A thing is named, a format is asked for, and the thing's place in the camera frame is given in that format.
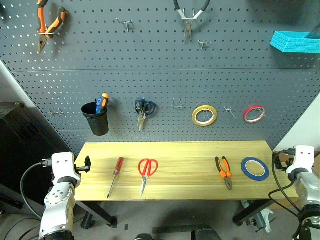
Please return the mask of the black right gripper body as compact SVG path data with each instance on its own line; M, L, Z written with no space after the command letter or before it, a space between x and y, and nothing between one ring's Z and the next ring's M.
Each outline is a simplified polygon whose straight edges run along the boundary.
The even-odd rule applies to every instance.
M290 166L293 165L294 163L294 157L296 156L296 150L294 148L288 148L288 149L284 149L281 150L279 152L279 155L286 155L288 156L288 158L285 161L286 166L282 165L282 161L280 161L280 165L281 165L281 170L282 171L286 171Z

